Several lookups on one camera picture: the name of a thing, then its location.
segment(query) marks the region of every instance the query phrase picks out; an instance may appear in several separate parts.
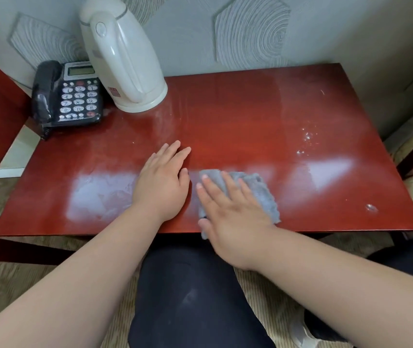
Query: white electric kettle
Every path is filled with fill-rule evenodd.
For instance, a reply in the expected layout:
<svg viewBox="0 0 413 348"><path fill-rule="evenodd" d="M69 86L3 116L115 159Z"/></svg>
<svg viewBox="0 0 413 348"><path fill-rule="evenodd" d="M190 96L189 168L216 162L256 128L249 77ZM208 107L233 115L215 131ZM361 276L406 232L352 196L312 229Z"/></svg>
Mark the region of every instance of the white electric kettle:
<svg viewBox="0 0 413 348"><path fill-rule="evenodd" d="M79 14L89 60L117 108L142 112L168 86L144 29L121 0L87 0Z"/></svg>

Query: tabletop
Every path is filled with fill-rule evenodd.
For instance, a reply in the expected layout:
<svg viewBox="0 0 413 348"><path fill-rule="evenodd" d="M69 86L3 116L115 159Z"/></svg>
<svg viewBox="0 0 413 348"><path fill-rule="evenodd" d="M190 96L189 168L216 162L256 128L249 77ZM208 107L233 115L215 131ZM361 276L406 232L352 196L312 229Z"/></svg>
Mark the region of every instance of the tabletop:
<svg viewBox="0 0 413 348"><path fill-rule="evenodd" d="M413 230L413 202L339 64L166 78L141 114L116 108L37 146L0 216L0 236L97 234L131 204L152 152L179 139L198 171L259 173L280 227L298 232ZM192 185L160 232L198 232Z"/></svg>

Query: gray cloth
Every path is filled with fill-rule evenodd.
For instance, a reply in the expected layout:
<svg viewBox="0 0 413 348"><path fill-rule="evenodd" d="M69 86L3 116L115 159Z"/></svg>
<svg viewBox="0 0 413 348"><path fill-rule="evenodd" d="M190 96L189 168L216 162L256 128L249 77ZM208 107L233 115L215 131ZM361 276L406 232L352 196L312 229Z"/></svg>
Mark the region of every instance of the gray cloth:
<svg viewBox="0 0 413 348"><path fill-rule="evenodd" d="M216 185L221 188L221 190L228 195L226 184L223 177L221 176L220 170L201 170L200 178L205 174L207 175ZM266 183L262 180L259 174L246 174L245 172L229 172L232 179L238 184L238 179L241 178L248 185L248 187L253 192L256 200L260 203L263 210L271 217L274 224L279 223L280 214L277 209L277 204L275 203L274 197L269 191ZM198 210L198 217L205 218L206 213L203 206L200 204ZM206 234L202 232L202 238L206 239Z"/></svg>

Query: black telephone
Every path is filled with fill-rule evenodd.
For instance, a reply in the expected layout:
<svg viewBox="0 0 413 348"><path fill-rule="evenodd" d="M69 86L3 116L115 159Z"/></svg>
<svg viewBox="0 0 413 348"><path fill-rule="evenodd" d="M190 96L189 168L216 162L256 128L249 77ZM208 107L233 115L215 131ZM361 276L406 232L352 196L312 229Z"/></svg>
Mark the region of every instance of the black telephone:
<svg viewBox="0 0 413 348"><path fill-rule="evenodd" d="M92 64L42 62L32 87L32 117L47 140L56 127L96 123L103 116L101 83Z"/></svg>

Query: phone display screen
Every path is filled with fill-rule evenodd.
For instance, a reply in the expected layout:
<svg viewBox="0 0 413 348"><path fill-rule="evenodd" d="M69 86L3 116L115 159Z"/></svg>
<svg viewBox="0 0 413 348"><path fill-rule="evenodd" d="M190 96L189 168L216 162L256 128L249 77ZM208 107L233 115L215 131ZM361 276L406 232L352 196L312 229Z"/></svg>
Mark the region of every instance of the phone display screen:
<svg viewBox="0 0 413 348"><path fill-rule="evenodd" d="M68 69L68 75L87 75L94 74L94 68L92 66L80 66L80 67L70 67Z"/></svg>

